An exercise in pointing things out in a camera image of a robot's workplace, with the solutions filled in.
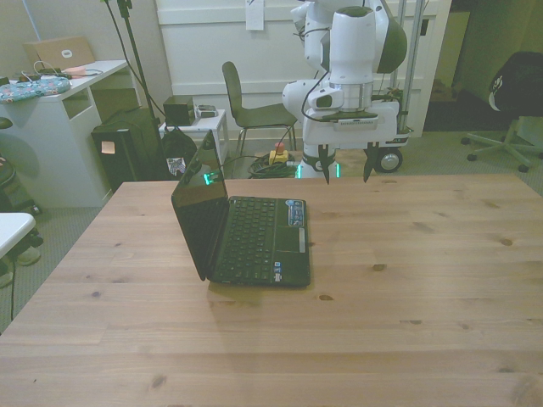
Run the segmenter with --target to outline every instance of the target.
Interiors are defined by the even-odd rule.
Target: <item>wood grain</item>
[[[124,184],[0,337],[1,406],[543,406],[543,198],[516,176],[235,180],[302,198],[312,282],[202,282]]]

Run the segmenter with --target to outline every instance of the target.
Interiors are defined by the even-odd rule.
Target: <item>black laptop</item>
[[[211,131],[171,201],[202,281],[310,284],[305,201],[229,198]]]

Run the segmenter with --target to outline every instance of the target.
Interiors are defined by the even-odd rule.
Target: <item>paper note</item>
[[[102,154],[115,154],[115,143],[102,142]]]
[[[264,0],[245,0],[245,29],[264,30]]]

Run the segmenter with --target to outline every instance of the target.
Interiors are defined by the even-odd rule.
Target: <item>laptop screen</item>
[[[187,165],[171,202],[198,274],[205,280],[228,214],[227,189],[211,131]]]

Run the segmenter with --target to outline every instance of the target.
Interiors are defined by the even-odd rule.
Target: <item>chair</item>
[[[468,133],[462,144],[471,141],[481,142],[490,147],[474,150],[467,156],[468,161],[475,161],[478,155],[497,150],[506,150],[517,161],[522,163],[518,170],[528,172],[532,163],[519,151],[539,153],[543,159],[543,148],[513,143],[524,118],[527,116],[543,116],[543,54],[520,52],[515,53],[495,75],[490,84],[490,106],[497,111],[510,111],[518,114],[513,120],[507,135],[501,141]]]
[[[0,130],[8,129],[12,125],[10,119],[0,117]],[[29,210],[33,215],[39,215],[42,212],[20,185],[15,168],[0,153],[0,212],[22,210]]]
[[[278,103],[261,108],[246,109],[242,105],[241,83],[236,66],[230,61],[225,62],[222,65],[222,74],[227,84],[232,117],[236,121],[236,124],[242,128],[239,132],[238,144],[236,146],[237,155],[241,155],[244,151],[245,136],[249,129],[284,127],[288,132],[290,148],[294,148],[295,150],[296,135],[294,133],[294,123],[296,123],[296,118],[285,109],[283,104]]]

